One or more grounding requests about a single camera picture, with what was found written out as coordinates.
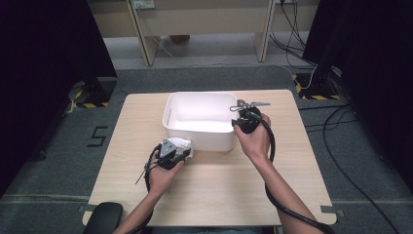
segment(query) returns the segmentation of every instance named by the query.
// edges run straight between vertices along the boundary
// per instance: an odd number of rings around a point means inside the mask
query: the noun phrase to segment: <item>person's left hand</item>
[[[163,169],[158,164],[151,165],[151,172],[149,182],[151,183],[150,192],[155,192],[159,195],[165,193],[170,188],[173,179],[178,171],[183,167],[184,162],[180,161],[176,166],[170,170]]]

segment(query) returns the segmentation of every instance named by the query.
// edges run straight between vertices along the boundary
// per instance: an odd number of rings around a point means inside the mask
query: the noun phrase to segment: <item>white plastic bin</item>
[[[230,110],[237,98],[229,93],[178,92],[169,96],[163,124],[169,137],[190,139],[195,150],[229,151],[234,147]]]

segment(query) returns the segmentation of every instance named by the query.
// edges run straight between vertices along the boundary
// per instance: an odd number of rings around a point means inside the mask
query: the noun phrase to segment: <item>gray carpet floor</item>
[[[378,211],[333,163],[322,137],[322,124],[336,109],[316,108],[348,100],[303,100],[289,71],[275,65],[118,70],[118,84],[108,107],[75,108],[61,119],[45,149],[46,160],[27,162],[0,200],[0,233],[82,233],[87,205],[125,97],[135,93],[288,89],[294,97],[315,151],[327,190],[338,211],[337,233],[393,233]],[[348,106],[329,125],[326,141],[349,177],[393,222],[400,233],[413,233],[413,199],[357,113]],[[92,138],[96,127],[105,136]]]

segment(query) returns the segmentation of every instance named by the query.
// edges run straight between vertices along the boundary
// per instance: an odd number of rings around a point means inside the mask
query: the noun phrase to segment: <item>desk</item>
[[[156,0],[156,9],[140,11],[126,1],[146,65],[153,64],[163,35],[252,33],[258,60],[265,57],[274,0]]]
[[[276,137],[275,165],[316,219],[327,224],[335,214],[319,166],[290,91],[235,91],[237,98],[268,101],[260,110],[271,117]],[[123,219],[147,194],[142,173],[152,149],[167,132],[162,124],[170,94],[129,95],[109,143],[89,204],[117,202]],[[86,224],[91,213],[85,212]],[[274,226],[280,225],[264,182],[244,156],[240,144],[229,152],[195,151],[157,204],[151,226]]]

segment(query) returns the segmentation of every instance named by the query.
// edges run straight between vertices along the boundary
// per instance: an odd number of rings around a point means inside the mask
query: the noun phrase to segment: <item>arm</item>
[[[161,167],[154,165],[150,172],[150,184],[151,189],[145,198],[136,206],[136,208],[128,215],[126,220],[119,225],[114,233],[128,233],[143,221],[152,213],[155,205],[161,199],[165,191],[168,190],[172,184],[173,178],[177,172],[183,167],[183,161],[179,162],[171,170],[165,170]]]
[[[262,114],[262,118],[271,125],[268,116]],[[241,131],[239,126],[235,126],[235,133],[240,140],[243,152],[252,162],[258,173],[261,174],[273,197],[285,207],[316,220],[307,206],[285,182],[273,166],[270,159],[268,159],[270,138],[265,128],[262,125],[259,125],[253,133],[246,135]],[[315,227],[289,216],[288,214],[281,211],[278,211],[278,213],[282,222],[282,227],[286,233],[322,233]]]

